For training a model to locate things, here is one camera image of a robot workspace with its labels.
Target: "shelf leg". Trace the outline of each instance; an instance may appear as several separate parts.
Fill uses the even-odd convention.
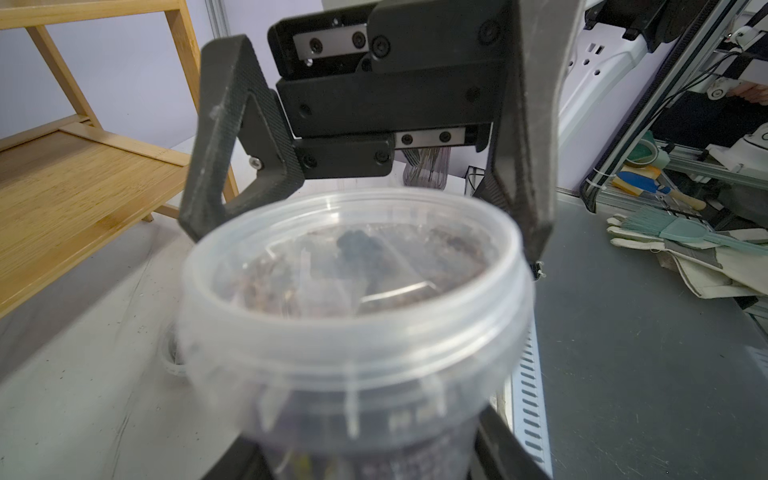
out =
[[[179,217],[179,209],[172,205],[160,205],[158,208],[154,209],[154,211],[160,215],[165,215],[166,217],[170,218]]]
[[[74,76],[72,76],[72,72],[69,71],[69,67],[64,63],[61,53],[59,53],[58,48],[54,45],[53,38],[51,38],[45,26],[27,27],[27,33],[29,33],[35,46],[37,46],[45,63],[48,64],[48,68],[51,69],[51,73],[67,96],[69,103],[72,104],[74,111],[90,118],[95,127],[101,128],[101,124],[96,119],[96,114],[88,104],[88,101],[85,100],[83,91],[80,90],[78,83],[74,80]]]
[[[180,2],[178,10],[166,10],[165,18],[168,20],[170,34],[174,38],[176,52],[179,54],[181,68],[187,78],[187,86],[192,95],[192,102],[198,111],[200,110],[200,48],[194,36],[192,19],[187,4]],[[235,174],[230,166],[227,172],[227,181],[224,184],[224,200],[230,201],[238,194]]]

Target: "zip tie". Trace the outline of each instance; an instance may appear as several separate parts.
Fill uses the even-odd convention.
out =
[[[593,172],[595,172],[595,173],[596,173],[596,174],[598,174],[598,175],[602,175],[603,177],[608,177],[608,178],[611,178],[611,177],[615,177],[615,176],[616,176],[616,174],[610,174],[610,175],[609,175],[609,174],[606,174],[606,173],[604,173],[604,172],[601,172],[601,171],[599,171],[597,168],[593,168],[593,169],[592,169],[592,171],[593,171]]]
[[[607,185],[607,182],[606,182],[605,184],[602,184],[602,185],[598,185],[598,184],[594,183],[594,182],[593,182],[592,180],[590,180],[590,179],[586,179],[586,180],[584,180],[584,181],[585,181],[585,182],[587,182],[588,184],[590,184],[592,187],[595,187],[595,188],[597,188],[597,189],[600,189],[600,190],[605,190],[605,188],[608,186],[608,185]]]

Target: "white wall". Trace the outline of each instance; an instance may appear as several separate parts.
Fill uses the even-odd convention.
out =
[[[577,191],[581,181],[592,170],[634,105],[643,96],[674,46],[662,44],[647,54],[627,76],[594,107],[576,135],[560,149],[558,187]]]
[[[188,7],[202,45],[213,37],[205,1]],[[105,130],[162,147],[194,135],[197,114],[163,13],[48,31]],[[0,137],[74,113],[24,29],[0,31],[0,65]]]

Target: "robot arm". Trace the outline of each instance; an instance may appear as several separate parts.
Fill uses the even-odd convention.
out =
[[[306,178],[387,175],[398,148],[489,144],[475,195],[515,218],[538,260],[554,220],[558,99],[582,12],[568,0],[383,0],[283,20],[269,34],[277,92],[247,38],[212,41],[182,227],[199,240]],[[236,137],[263,169],[222,204]]]

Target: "metal grate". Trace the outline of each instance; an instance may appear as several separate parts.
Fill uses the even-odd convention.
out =
[[[552,457],[549,450],[535,321],[531,324],[531,333],[526,339],[520,364],[512,373],[511,390],[512,415],[509,428],[525,451],[552,476]]]

